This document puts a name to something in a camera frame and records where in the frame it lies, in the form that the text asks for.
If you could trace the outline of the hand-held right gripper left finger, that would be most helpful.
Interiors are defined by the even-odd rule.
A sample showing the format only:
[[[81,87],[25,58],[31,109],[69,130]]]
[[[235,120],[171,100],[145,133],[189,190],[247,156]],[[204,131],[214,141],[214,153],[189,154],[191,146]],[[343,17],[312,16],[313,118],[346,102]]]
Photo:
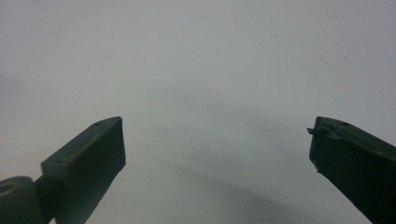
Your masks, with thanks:
[[[122,118],[95,122],[41,162],[44,219],[85,224],[125,164]]]

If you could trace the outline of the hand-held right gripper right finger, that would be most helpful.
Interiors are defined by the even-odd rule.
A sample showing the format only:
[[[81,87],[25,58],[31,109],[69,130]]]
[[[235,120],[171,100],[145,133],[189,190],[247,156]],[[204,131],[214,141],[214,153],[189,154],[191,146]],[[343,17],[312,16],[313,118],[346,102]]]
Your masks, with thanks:
[[[309,159],[373,224],[396,224],[396,147],[337,119],[318,117]]]

